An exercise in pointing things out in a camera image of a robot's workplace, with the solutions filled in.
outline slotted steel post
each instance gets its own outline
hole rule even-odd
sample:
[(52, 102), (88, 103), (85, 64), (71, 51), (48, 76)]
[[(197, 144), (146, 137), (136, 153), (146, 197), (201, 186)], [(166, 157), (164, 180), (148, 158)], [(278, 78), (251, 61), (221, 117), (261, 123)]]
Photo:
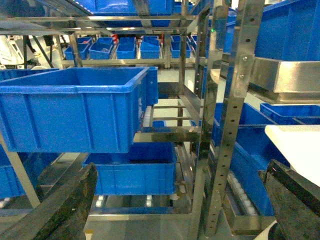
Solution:
[(205, 235), (214, 236), (225, 197), (241, 112), (247, 95), (265, 0), (240, 0), (221, 117), (222, 139), (214, 160), (212, 191), (207, 199)]

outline stainless steel rack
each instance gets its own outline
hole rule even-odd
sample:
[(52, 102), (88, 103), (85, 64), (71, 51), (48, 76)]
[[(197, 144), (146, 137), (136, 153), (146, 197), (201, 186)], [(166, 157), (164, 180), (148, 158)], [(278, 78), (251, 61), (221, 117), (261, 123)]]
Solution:
[[(217, 24), (216, 22), (227, 22), (229, 6), (225, 1), (214, 1), (213, 6), (207, 5), (198, 16), (187, 15), (187, 0), (182, 1), (182, 15), (172, 16), (148, 16), (145, 1), (135, 0), (141, 4), (138, 11), (139, 16), (112, 16), (112, 17), (58, 17), (58, 18), (2, 18), (1, 21), (18, 22), (25, 26), (23, 29), (2, 29), (0, 34), (26, 35), (57, 35), (70, 34), (70, 44), (74, 50), (74, 62), (64, 61), (62, 64), (67, 67), (74, 65), (83, 66), (106, 66), (106, 65), (165, 65), (170, 67), (173, 63), (179, 64), (179, 81), (159, 83), (159, 92), (167, 94), (170, 98), (178, 99), (178, 105), (155, 106), (154, 108), (177, 109), (177, 116), (157, 118), (157, 120), (175, 120), (177, 127), (143, 127), (134, 137), (135, 142), (176, 142), (178, 167), (180, 177), (177, 177), (178, 185), (184, 185), (186, 194), (182, 198), (184, 209), (182, 211), (174, 202), (173, 206), (168, 205), (168, 198), (154, 197), (158, 206), (164, 206), (166, 212), (158, 207), (151, 207), (141, 213), (135, 209), (131, 214), (125, 213), (128, 209), (111, 209), (105, 207), (93, 207), (88, 222), (90, 227), (97, 221), (129, 221), (129, 220), (154, 220), (183, 219), (189, 221), (188, 239), (196, 240), (199, 232), (204, 229), (206, 236), (214, 236), (217, 230), (218, 218), (223, 207), (228, 218), (231, 230), (235, 234), (256, 234), (270, 224), (274, 218), (265, 216), (250, 216), (237, 210), (236, 196), (232, 193), (232, 187), (228, 183), (228, 174), (232, 154), (239, 128), (240, 116), (243, 103), (248, 91), (254, 91), (255, 95), (266, 102), (273, 104), (318, 104), (320, 103), (320, 89), (317, 76), (319, 74), (319, 62), (286, 62), (273, 59), (255, 57), (255, 47), (259, 33), (264, 0), (240, 0), (238, 6), (237, 21), (230, 55), (223, 54), (222, 49), (216, 45)], [(208, 36), (208, 15), (212, 8), (212, 26)], [(171, 20), (168, 27), (151, 27), (151, 20)], [(110, 28), (98, 23), (105, 21), (142, 21), (143, 27), (121, 27)], [(187, 26), (197, 21), (198, 26), (198, 48), (196, 50), (195, 63), (195, 84), (194, 91), (185, 86), (186, 44)], [(51, 27), (48, 28), (42, 23), (56, 22), (67, 25), (72, 22), (75, 27)], [(165, 34), (163, 59), (132, 59), (106, 61), (81, 60), (77, 47), (78, 34), (109, 34), (109, 33), (134, 33), (144, 31), (148, 35)], [(181, 35), (181, 55), (179, 60), (172, 60), (170, 55), (170, 34)], [(205, 60), (206, 38), (210, 37), (209, 57)], [(203, 78), (206, 77), (205, 95), (202, 96)], [(217, 101), (218, 85), (221, 77), (226, 79), (224, 93), (223, 112), (221, 126), (223, 126), (222, 139), (219, 147), (214, 147), (211, 134), (214, 124), (215, 108)], [(183, 126), (183, 120), (193, 120), (197, 126)], [(193, 150), (191, 157), (184, 144), (181, 142), (192, 142)], [(33, 207), (40, 204), (37, 192), (24, 170), (17, 153), (8, 152), (2, 141), (4, 149), (10, 162), (16, 171), (28, 199)], [(58, 183), (65, 181), (73, 171), (81, 167), (81, 161), (86, 155), (81, 153), (72, 165), (64, 172)], [(0, 221), (16, 221), (26, 212), (19, 210), (11, 212)]]

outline metal beam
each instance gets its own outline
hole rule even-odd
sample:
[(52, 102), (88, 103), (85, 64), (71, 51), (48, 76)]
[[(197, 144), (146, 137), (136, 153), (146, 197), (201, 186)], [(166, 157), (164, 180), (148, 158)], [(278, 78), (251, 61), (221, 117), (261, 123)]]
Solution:
[(199, 113), (197, 110), (194, 108), (194, 106), (189, 102), (188, 98), (184, 95), (179, 95), (179, 98), (181, 99), (184, 107), (188, 111), (188, 113), (191, 116), (191, 119), (195, 122), (196, 125), (199, 124)]
[[(132, 0), (135, 6), (135, 9), (138, 13), (138, 16), (150, 16), (150, 9), (149, 9), (149, 1), (148, 0)], [(150, 20), (142, 20), (141, 24), (143, 27), (150, 28), (152, 27)]]
[(34, 39), (34, 41), (35, 41), (35, 43), (36, 43), (36, 45), (38, 46), (38, 48), (40, 49), (40, 51), (41, 51), (41, 53), (42, 53), (42, 55), (44, 56), (44, 58), (45, 58), (45, 60), (46, 60), (46, 62), (49, 64), (49, 66), (50, 66), (50, 68), (54, 68), (54, 66), (53, 66), (53, 64), (52, 64), (52, 62), (50, 61), (50, 59), (48, 58), (48, 56), (47, 56), (47, 54), (46, 54), (46, 52), (45, 52), (45, 50), (43, 49), (43, 47), (41, 46), (41, 44), (40, 44), (40, 42), (39, 42), (39, 40), (37, 39), (37, 37), (36, 36), (32, 36), (33, 37), (33, 39)]
[(70, 39), (70, 45), (72, 47), (74, 66), (76, 68), (82, 68), (84, 65), (82, 63), (82, 59), (80, 57), (80, 53), (78, 49), (77, 35), (73, 33), (69, 36), (69, 39)]
[(31, 180), (25, 170), (25, 167), (21, 162), (21, 159), (20, 159), (18, 153), (8, 150), (2, 134), (0, 134), (0, 142), (2, 144), (2, 147), (6, 153), (13, 169), (14, 169), (15, 174), (17, 175), (17, 177), (20, 181), (20, 184), (23, 187), (23, 190), (25, 191), (25, 194), (27, 195), (27, 197), (30, 201), (31, 206), (33, 208), (36, 208), (40, 204), (40, 200), (39, 200), (38, 194), (37, 194), (34, 186), (31, 183)]
[(215, 171), (212, 173), (211, 178), (212, 192), (207, 198), (205, 235), (208, 237), (215, 235), (219, 213), (225, 198), (227, 177), (254, 63), (256, 41), (264, 3), (264, 0), (239, 1), (239, 11), (236, 19), (227, 83), (223, 98), (220, 123), (222, 127), (222, 139), (218, 156), (214, 160)]
[(28, 56), (27, 56), (27, 35), (23, 35), (23, 66), (24, 69), (28, 68)]
[(195, 77), (194, 77), (194, 90), (193, 92), (202, 98), (202, 87), (205, 66), (201, 61), (201, 58), (206, 58), (207, 50), (207, 37), (208, 37), (208, 14), (210, 9), (201, 13), (198, 19), (198, 29), (197, 29), (197, 44), (196, 44), (196, 58), (195, 58)]
[(170, 16), (42, 16), (42, 17), (0, 17), (0, 21), (25, 22), (25, 23), (54, 23), (54, 22), (104, 22), (104, 21), (141, 21), (141, 20), (195, 20), (193, 15)]
[[(180, 60), (178, 58), (171, 58), (171, 55), (169, 55), (170, 63), (171, 65), (177, 65), (180, 64)], [(186, 64), (194, 64), (196, 61), (195, 58), (187, 58)], [(82, 61), (84, 66), (126, 66), (126, 65), (165, 65), (167, 63), (166, 59), (159, 58), (159, 59), (107, 59), (107, 60), (83, 60)], [(61, 64), (63, 66), (73, 66), (74, 62), (71, 60), (62, 60)]]
[(135, 143), (196, 142), (199, 136), (199, 128), (194, 126), (142, 127), (134, 135), (133, 141)]

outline metal shelf rail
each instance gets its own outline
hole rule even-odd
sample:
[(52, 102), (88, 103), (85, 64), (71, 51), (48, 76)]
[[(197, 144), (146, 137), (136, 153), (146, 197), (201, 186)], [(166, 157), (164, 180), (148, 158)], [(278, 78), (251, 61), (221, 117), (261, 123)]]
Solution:
[[(164, 127), (161, 128), (154, 128), (154, 127), (143, 127), (141, 130), (135, 135), (134, 141), (135, 142), (177, 142), (177, 155), (179, 162), (178, 164), (180, 167), (177, 169), (181, 169), (183, 179), (182, 181), (185, 184), (186, 193), (187, 193), (187, 203), (184, 204), (183, 207), (180, 209), (186, 209), (187, 211), (180, 212), (178, 211), (179, 208), (175, 210), (175, 203), (172, 206), (166, 206), (166, 210), (164, 211), (163, 208), (151, 207), (147, 211), (139, 212), (139, 214), (135, 214), (131, 209), (131, 213), (128, 214), (125, 209), (121, 210), (117, 209), (115, 212), (114, 209), (110, 211), (110, 209), (106, 208), (96, 208), (94, 207), (88, 217), (88, 222), (96, 222), (96, 221), (125, 221), (125, 220), (150, 220), (150, 219), (168, 219), (168, 220), (176, 220), (176, 219), (183, 219), (190, 221), (190, 229), (189, 229), (189, 239), (195, 240), (198, 236), (198, 227), (200, 222), (201, 216), (201, 209), (203, 203), (203, 189), (205, 184), (205, 175), (208, 172), (207, 166), (198, 164), (195, 166), (194, 162), (188, 157), (187, 151), (184, 148), (184, 145), (181, 142), (196, 142), (200, 136), (200, 128), (199, 127), (187, 127), (182, 126), (183, 120), (197, 120), (200, 119), (200, 105), (198, 105), (198, 109), (195, 110), (194, 106), (190, 101), (192, 99), (188, 99), (184, 97), (185, 91), (189, 91), (186, 86), (184, 85), (185, 82), (185, 67), (186, 67), (186, 44), (187, 44), (187, 27), (188, 25), (194, 21), (198, 20), (196, 16), (187, 16), (187, 9), (188, 9), (188, 1), (184, 0), (182, 3), (182, 15), (181, 16), (145, 16), (144, 14), (139, 14), (138, 17), (49, 17), (49, 18), (2, 18), (3, 21), (10, 21), (10, 22), (19, 22), (19, 23), (32, 23), (30, 27), (26, 27), (24, 29), (6, 29), (0, 32), (0, 34), (11, 34), (11, 35), (29, 35), (32, 33), (33, 35), (56, 35), (64, 34), (64, 33), (72, 33), (70, 35), (70, 44), (73, 48), (74, 52), (74, 65), (76, 67), (82, 67), (84, 62), (81, 60), (79, 56), (78, 46), (77, 46), (77, 34), (106, 34), (106, 31), (112, 33), (134, 33), (137, 31), (145, 31), (148, 34), (165, 34), (165, 49), (168, 52), (170, 50), (170, 34), (181, 34), (181, 55), (179, 59), (179, 82), (177, 83), (164, 83), (159, 84), (159, 92), (168, 94), (171, 98), (179, 99), (178, 106), (170, 106), (171, 108), (178, 109), (178, 117), (161, 117), (161, 118), (153, 118), (153, 120), (175, 120), (178, 122), (177, 127)], [(208, 5), (205, 10), (201, 12), (202, 15), (207, 15), (209, 13), (210, 6)], [(148, 25), (148, 21), (150, 20), (171, 20), (171, 26), (169, 27), (149, 27), (144, 26), (141, 28), (128, 28), (128, 27), (120, 27), (120, 28), (103, 28), (101, 26), (98, 27), (85, 27), (81, 28), (78, 27), (78, 24), (75, 24), (76, 27), (68, 27), (68, 28), (46, 28), (42, 27), (41, 23), (46, 25), (50, 23), (51, 26), (54, 26), (55, 22), (64, 22), (68, 24), (69, 22), (73, 23), (82, 23), (82, 22), (103, 22), (103, 21), (115, 21), (115, 20), (122, 20), (122, 21), (134, 21), (140, 20), (144, 21), (144, 25)], [(170, 62), (175, 62), (171, 60), (171, 58), (164, 56), (166, 59), (165, 65), (170, 66)], [(185, 117), (184, 109), (186, 109), (189, 114), (193, 117)], [(34, 189), (32, 186), (29, 177), (24, 170), (24, 167), (21, 163), (21, 160), (16, 152), (8, 152), (4, 141), (1, 142), (8, 158), (20, 180), (22, 186), (26, 192), (28, 200), (30, 201), (33, 208), (37, 207), (43, 196), (39, 192)], [(68, 168), (67, 171), (60, 177), (57, 183), (52, 187), (52, 189), (47, 193), (50, 194), (53, 192), (58, 186), (60, 186), (64, 181), (68, 179), (78, 168), (81, 168), (81, 162), (86, 157), (86, 154), (80, 154), (77, 159), (74, 160), (74, 163)], [(0, 218), (1, 222), (12, 222), (21, 219), (26, 213), (30, 210), (11, 210), (7, 212), (0, 211), (1, 214), (5, 216)]]
[[(229, 6), (226, 1), (214, 1), (212, 8), (212, 25), (210, 34), (208, 34), (208, 15), (210, 12), (210, 6), (206, 6), (198, 16), (187, 15), (187, 0), (182, 1), (182, 15), (177, 16), (148, 16), (146, 11), (146, 5), (141, 4), (142, 8), (139, 11), (139, 16), (86, 16), (86, 17), (57, 17), (57, 18), (32, 18), (32, 17), (17, 17), (17, 18), (2, 18), (2, 21), (11, 22), (28, 22), (32, 25), (28, 25), (24, 29), (5, 29), (0, 30), (0, 34), (12, 34), (12, 35), (27, 35), (32, 32), (36, 35), (56, 35), (64, 33), (72, 33), (70, 35), (70, 44), (74, 50), (74, 65), (76, 67), (82, 67), (83, 65), (89, 65), (90, 60), (82, 61), (79, 56), (77, 47), (77, 35), (79, 34), (107, 34), (108, 33), (134, 33), (137, 31), (145, 31), (148, 35), (152, 34), (165, 34), (164, 39), (164, 51), (170, 51), (170, 34), (181, 35), (181, 55), (179, 59), (179, 81), (178, 82), (162, 82), (159, 83), (159, 93), (167, 94), (170, 98), (179, 99), (179, 105), (164, 106), (163, 108), (178, 109), (178, 116), (175, 117), (162, 117), (162, 120), (175, 120), (178, 123), (177, 127), (143, 127), (134, 137), (135, 142), (176, 142), (177, 143), (177, 155), (179, 158), (180, 168), (186, 174), (184, 179), (186, 182), (187, 194), (190, 198), (189, 211), (187, 213), (175, 214), (175, 211), (170, 211), (169, 214), (157, 212), (156, 209), (147, 212), (145, 214), (128, 214), (124, 212), (111, 213), (108, 209), (93, 209), (89, 215), (88, 221), (121, 221), (121, 220), (150, 220), (150, 219), (186, 219), (189, 220), (189, 233), (188, 239), (196, 240), (199, 235), (199, 226), (204, 227), (206, 236), (214, 236), (217, 230), (219, 213), (224, 207), (225, 213), (231, 216), (230, 224), (231, 228), (237, 233), (257, 233), (266, 227), (273, 221), (271, 217), (263, 216), (236, 216), (233, 206), (230, 203), (230, 198), (226, 195), (226, 187), (228, 185), (228, 173), (232, 154), (236, 142), (236, 136), (239, 127), (240, 116), (243, 108), (244, 99), (248, 90), (251, 91), (252, 84), (260, 80), (266, 81), (267, 75), (254, 75), (254, 73), (260, 72), (264, 63), (270, 62), (268, 69), (273, 69), (277, 65), (276, 72), (284, 73), (285, 67), (290, 67), (292, 71), (286, 73), (286, 77), (282, 78), (282, 83), (291, 81), (294, 79), (297, 82), (295, 88), (296, 93), (303, 92), (302, 95), (292, 96), (291, 94), (278, 95), (277, 97), (271, 96), (271, 94), (264, 94), (261, 96), (264, 99), (269, 100), (272, 103), (320, 103), (320, 90), (309, 91), (310, 87), (305, 86), (301, 80), (305, 80), (308, 76), (312, 76), (309, 85), (316, 82), (315, 76), (319, 75), (318, 71), (319, 62), (283, 62), (275, 61), (272, 59), (259, 59), (255, 57), (255, 46), (257, 36), (260, 28), (262, 12), (264, 7), (264, 0), (240, 0), (238, 6), (238, 14), (236, 20), (235, 34), (233, 39), (233, 45), (230, 56), (224, 55), (223, 50), (219, 49), (216, 45), (218, 21), (227, 22)], [(103, 21), (144, 21), (143, 27), (81, 27), (80, 23), (89, 22), (103, 22)], [(149, 21), (151, 20), (171, 20), (168, 27), (150, 27)], [(198, 49), (196, 50), (195, 58), (195, 84), (194, 91), (190, 91), (184, 84), (185, 82), (185, 68), (186, 68), (186, 31), (187, 26), (192, 21), (198, 21)], [(65, 28), (47, 28), (41, 25), (41, 23), (63, 22), (65, 24), (74, 23), (75, 26)], [(206, 65), (206, 38), (210, 37), (209, 57), (207, 64), (207, 76), (205, 85), (205, 96), (202, 96), (204, 67)], [(99, 62), (104, 64), (119, 64), (118, 62)], [(164, 64), (167, 68), (170, 67), (172, 59), (168, 54), (164, 56)], [(135, 59), (123, 60), (121, 64), (151, 64), (148, 59), (142, 59), (139, 63), (135, 63)], [(265, 74), (272, 75), (274, 79), (281, 81), (278, 74), (275, 71), (266, 72)], [(214, 124), (215, 108), (217, 101), (217, 91), (220, 81), (220, 77), (226, 78), (226, 89), (224, 93), (223, 112), (221, 119), (222, 140), (219, 147), (214, 147), (211, 140), (212, 129)], [(269, 92), (277, 93), (275, 88), (269, 89)], [(190, 117), (184, 116), (184, 110), (188, 112)], [(183, 120), (193, 120), (199, 126), (187, 127), (183, 126)], [(181, 142), (193, 142), (196, 155), (195, 162), (193, 159), (188, 158), (186, 149), (181, 145)], [(7, 151), (8, 157), (12, 166), (14, 167), (20, 181), (23, 183), (23, 188), (32, 204), (36, 207), (40, 200), (37, 192), (32, 187), (26, 172), (23, 169), (19, 157), (16, 153), (10, 153)], [(77, 167), (81, 167), (79, 162), (84, 158), (84, 154), (81, 154), (75, 162)], [(200, 224), (201, 213), (204, 213), (204, 222)], [(14, 214), (16, 218), (20, 218), (21, 214), (17, 212)], [(1, 221), (12, 218), (1, 218)]]

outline shelf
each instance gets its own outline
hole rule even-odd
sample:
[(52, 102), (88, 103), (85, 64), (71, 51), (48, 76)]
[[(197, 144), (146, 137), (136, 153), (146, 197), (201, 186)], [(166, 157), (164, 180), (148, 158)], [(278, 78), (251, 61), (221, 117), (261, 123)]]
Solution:
[[(171, 58), (171, 64), (179, 64), (179, 58)], [(195, 58), (187, 58), (185, 60), (186, 64), (195, 64)], [(158, 59), (107, 59), (107, 60), (83, 60), (82, 64), (84, 66), (127, 66), (127, 65), (164, 65), (166, 63), (165, 58)], [(65, 67), (74, 66), (74, 61), (62, 60), (61, 64)]]
[[(229, 55), (224, 54), (220, 76), (227, 78)], [(272, 105), (320, 104), (320, 61), (281, 61), (256, 57), (249, 93)]]
[[(197, 20), (197, 16), (81, 16), (81, 17), (0, 17), (1, 35), (62, 35), (70, 32), (79, 35), (94, 34), (180, 34), (186, 31), (187, 27)], [(143, 26), (133, 27), (131, 21), (178, 21), (177, 26)], [(128, 22), (125, 27), (108, 27), (106, 22), (119, 21)]]

